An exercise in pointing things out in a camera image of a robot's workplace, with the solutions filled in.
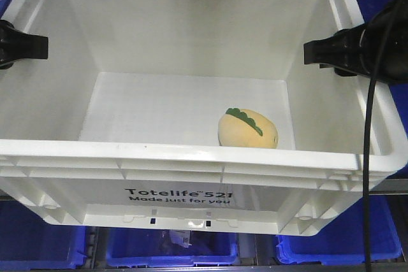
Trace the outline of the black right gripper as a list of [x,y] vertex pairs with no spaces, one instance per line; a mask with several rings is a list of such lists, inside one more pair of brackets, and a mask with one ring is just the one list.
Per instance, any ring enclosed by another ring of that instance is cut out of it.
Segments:
[[389,2],[370,22],[337,31],[329,38],[303,44],[305,65],[334,68],[340,76],[371,76],[383,36],[386,39],[377,80],[388,84],[407,83],[407,0]]

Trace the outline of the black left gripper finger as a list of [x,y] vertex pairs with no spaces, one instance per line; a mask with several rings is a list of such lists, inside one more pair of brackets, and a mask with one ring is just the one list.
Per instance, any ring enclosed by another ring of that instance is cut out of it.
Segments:
[[1,69],[22,59],[48,59],[48,37],[27,34],[1,20]]

